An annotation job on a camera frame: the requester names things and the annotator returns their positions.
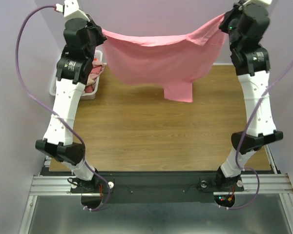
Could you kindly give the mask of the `bright pink t shirt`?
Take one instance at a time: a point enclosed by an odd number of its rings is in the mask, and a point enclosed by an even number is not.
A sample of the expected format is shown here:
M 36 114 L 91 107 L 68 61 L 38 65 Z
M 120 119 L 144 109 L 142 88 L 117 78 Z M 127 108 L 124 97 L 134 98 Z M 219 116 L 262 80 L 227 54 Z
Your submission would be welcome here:
M 192 84 L 209 73 L 226 41 L 219 29 L 224 16 L 185 35 L 136 37 L 103 30 L 107 65 L 125 84 L 158 85 L 165 99 L 191 103 Z

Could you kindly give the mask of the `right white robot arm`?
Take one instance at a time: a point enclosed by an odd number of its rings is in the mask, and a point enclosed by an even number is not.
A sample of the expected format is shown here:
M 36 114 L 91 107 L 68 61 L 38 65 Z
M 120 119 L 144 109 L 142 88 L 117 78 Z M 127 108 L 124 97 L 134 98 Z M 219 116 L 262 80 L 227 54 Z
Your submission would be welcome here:
M 263 146 L 282 140 L 271 112 L 270 59 L 260 41 L 270 24 L 270 0 L 240 0 L 226 12 L 219 29 L 228 34 L 231 60 L 240 82 L 247 116 L 242 132 L 231 135 L 232 149 L 218 168 L 215 186 L 226 190 L 237 184 L 247 161 Z

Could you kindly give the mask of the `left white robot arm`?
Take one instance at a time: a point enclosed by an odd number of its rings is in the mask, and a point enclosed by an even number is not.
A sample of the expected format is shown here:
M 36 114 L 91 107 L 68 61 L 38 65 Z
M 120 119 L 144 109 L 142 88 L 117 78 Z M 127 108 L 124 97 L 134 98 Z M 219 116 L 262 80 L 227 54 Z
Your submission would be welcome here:
M 93 68 L 95 48 L 106 40 L 89 15 L 65 22 L 65 47 L 56 65 L 56 94 L 46 133 L 35 148 L 64 164 L 75 175 L 68 182 L 82 192 L 99 187 L 97 170 L 85 159 L 85 143 L 76 143 L 73 131 L 77 107 Z

